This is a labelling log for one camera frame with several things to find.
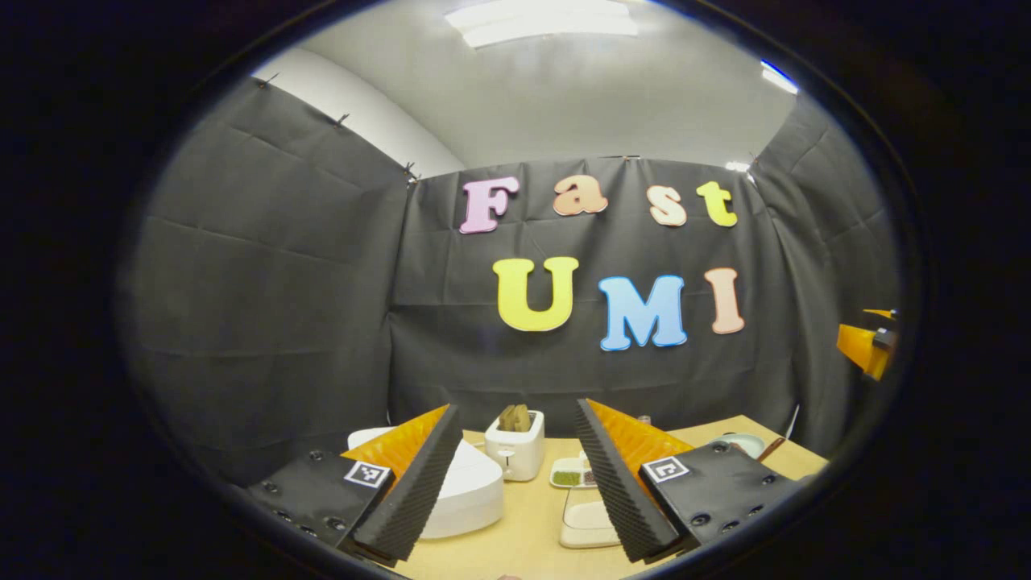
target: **ceiling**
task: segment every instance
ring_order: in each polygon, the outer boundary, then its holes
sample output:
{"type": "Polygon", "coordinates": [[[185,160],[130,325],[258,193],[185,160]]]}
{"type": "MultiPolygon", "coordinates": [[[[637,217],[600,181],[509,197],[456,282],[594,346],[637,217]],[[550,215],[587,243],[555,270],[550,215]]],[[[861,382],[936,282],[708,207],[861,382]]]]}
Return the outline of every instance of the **ceiling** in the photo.
{"type": "Polygon", "coordinates": [[[637,37],[559,35],[470,48],[443,14],[481,0],[391,0],[302,47],[361,76],[467,167],[640,155],[750,162],[795,97],[759,59],[661,5],[637,37]]]}

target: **green food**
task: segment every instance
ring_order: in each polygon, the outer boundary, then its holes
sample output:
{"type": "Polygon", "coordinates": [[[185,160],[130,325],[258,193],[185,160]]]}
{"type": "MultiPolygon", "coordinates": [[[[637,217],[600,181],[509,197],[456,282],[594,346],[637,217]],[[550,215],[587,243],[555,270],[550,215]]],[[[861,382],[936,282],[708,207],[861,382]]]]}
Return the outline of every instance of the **green food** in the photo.
{"type": "Polygon", "coordinates": [[[555,485],[579,485],[579,477],[576,472],[555,472],[552,481],[555,485]]]}

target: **white appliance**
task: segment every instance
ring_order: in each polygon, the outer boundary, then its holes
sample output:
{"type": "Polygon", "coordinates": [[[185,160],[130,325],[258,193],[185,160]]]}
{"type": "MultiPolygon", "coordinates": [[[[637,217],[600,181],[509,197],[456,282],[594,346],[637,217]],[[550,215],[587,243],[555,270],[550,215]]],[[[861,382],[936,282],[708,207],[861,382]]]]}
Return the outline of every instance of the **white appliance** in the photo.
{"type": "MultiPolygon", "coordinates": [[[[347,437],[347,448],[354,449],[393,429],[355,432],[347,437]]],[[[465,441],[459,442],[420,538],[458,536],[498,521],[504,512],[503,482],[501,468],[496,463],[465,441]]]]}
{"type": "Polygon", "coordinates": [[[544,414],[528,414],[531,422],[526,433],[498,431],[498,417],[484,434],[484,451],[501,467],[507,480],[530,481],[544,462],[544,414]]]}

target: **table surface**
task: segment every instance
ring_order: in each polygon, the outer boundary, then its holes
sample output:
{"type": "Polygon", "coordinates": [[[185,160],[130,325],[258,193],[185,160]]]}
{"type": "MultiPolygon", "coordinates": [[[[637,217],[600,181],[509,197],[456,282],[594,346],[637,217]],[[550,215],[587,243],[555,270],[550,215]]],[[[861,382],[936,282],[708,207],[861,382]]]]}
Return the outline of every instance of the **table surface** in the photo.
{"type": "MultiPolygon", "coordinates": [[[[729,432],[757,436],[766,445],[779,437],[743,415],[669,434],[701,447],[729,432]]],[[[481,433],[465,432],[464,436],[473,445],[484,441],[481,433]]],[[[415,580],[497,580],[506,574],[522,580],[604,580],[637,574],[669,559],[630,564],[619,545],[587,549],[561,546],[559,533],[568,490],[553,487],[548,475],[556,459],[576,457],[583,448],[576,439],[544,441],[544,462],[537,477],[504,483],[504,515],[500,520],[461,536],[420,540],[408,560],[399,561],[394,571],[415,580]]],[[[787,441],[763,464],[797,480],[819,472],[827,460],[787,441]]]]}

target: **ceiling light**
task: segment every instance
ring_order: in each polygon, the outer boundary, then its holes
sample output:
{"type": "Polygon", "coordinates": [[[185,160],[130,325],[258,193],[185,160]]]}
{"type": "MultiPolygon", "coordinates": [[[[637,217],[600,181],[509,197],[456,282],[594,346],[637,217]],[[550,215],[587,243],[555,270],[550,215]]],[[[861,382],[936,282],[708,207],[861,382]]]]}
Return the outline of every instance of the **ceiling light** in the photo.
{"type": "Polygon", "coordinates": [[[629,9],[610,0],[495,0],[444,18],[473,48],[543,34],[637,36],[629,9]]]}
{"type": "Polygon", "coordinates": [[[785,91],[788,91],[792,95],[798,94],[798,87],[788,78],[788,75],[780,72],[775,66],[771,65],[766,61],[762,61],[763,64],[763,78],[769,80],[770,82],[780,87],[785,91]]]}

